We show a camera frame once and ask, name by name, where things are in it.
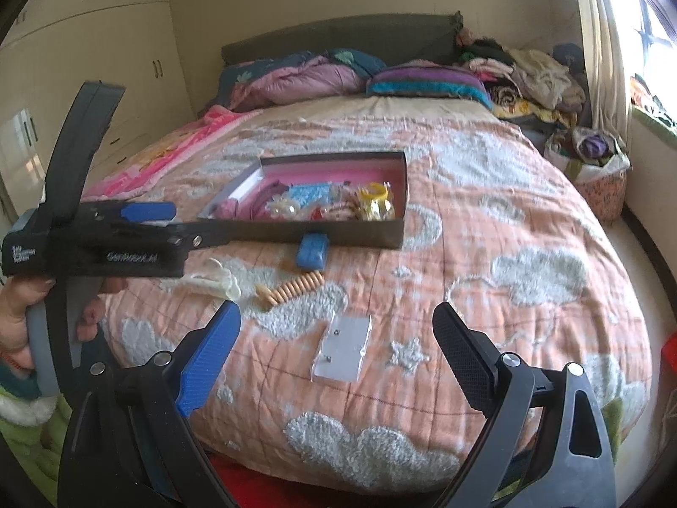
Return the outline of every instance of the bag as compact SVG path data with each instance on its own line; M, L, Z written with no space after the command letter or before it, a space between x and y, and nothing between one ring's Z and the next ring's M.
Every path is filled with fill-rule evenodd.
M611 138L613 147L610 147L611 155L597 161L599 165L586 164L573 148L572 140L580 139L580 130L555 132L546 141L543 156L573 183L598 220L611 224L623 210L630 159L615 138L606 133L602 135Z

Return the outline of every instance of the person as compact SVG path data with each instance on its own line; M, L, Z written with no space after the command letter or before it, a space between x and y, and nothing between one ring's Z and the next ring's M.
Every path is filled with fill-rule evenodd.
M59 460L71 411L63 397L40 395L26 328L26 309L41 302L54 284L49 278L12 277L0 290L0 433L29 478L56 506ZM115 294L126 287L126 279L110 278L101 293ZM83 311L78 339L94 340L105 314L106 305L98 296Z

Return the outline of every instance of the bed sheet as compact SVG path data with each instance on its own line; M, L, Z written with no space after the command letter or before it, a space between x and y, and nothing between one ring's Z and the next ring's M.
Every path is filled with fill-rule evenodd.
M256 157L404 150L410 198L401 251L333 246L326 286L264 312L254 284L296 275L297 247L238 242L215 258L242 291L242 333L196 435L260 472L336 489L444 486L484 424L432 335L447 300L466 324L534 366L581 362L624 433L648 402L651 356L630 280L585 201L519 130L478 103L331 98L265 110L167 173L138 200L172 200L190 220ZM175 279L133 279L107 300L106 334L123 364L173 349L216 310ZM370 315L360 381L311 381L334 314ZM532 439L536 414L522 446Z

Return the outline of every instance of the white logo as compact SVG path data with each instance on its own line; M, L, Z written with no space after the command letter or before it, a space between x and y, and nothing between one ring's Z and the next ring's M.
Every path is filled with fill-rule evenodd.
M13 246L11 254L14 256L15 263L28 261L31 256L35 256L35 248L25 249L23 246Z
M157 254L129 254L128 252L109 252L106 258L108 261L119 263L155 263L158 261Z

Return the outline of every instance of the window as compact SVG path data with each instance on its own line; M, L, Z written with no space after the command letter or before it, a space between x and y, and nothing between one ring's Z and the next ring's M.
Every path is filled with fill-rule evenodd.
M611 0L628 76L639 74L677 118L677 49L645 0Z

